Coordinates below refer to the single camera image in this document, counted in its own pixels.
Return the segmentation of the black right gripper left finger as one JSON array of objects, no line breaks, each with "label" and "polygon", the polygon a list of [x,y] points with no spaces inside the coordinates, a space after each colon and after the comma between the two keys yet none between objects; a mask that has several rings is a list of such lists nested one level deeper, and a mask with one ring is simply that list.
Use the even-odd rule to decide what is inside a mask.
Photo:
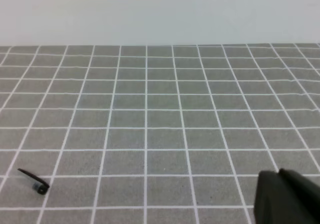
[{"label": "black right gripper left finger", "polygon": [[258,174],[254,200],[257,224],[296,224],[297,207],[293,190],[273,171]]}]

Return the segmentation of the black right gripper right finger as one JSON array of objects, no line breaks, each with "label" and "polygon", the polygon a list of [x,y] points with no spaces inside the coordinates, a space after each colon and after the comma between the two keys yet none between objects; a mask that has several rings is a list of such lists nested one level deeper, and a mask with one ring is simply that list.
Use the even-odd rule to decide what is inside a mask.
[{"label": "black right gripper right finger", "polygon": [[288,183],[298,201],[308,214],[320,223],[320,187],[314,182],[291,169],[281,168],[280,177]]}]

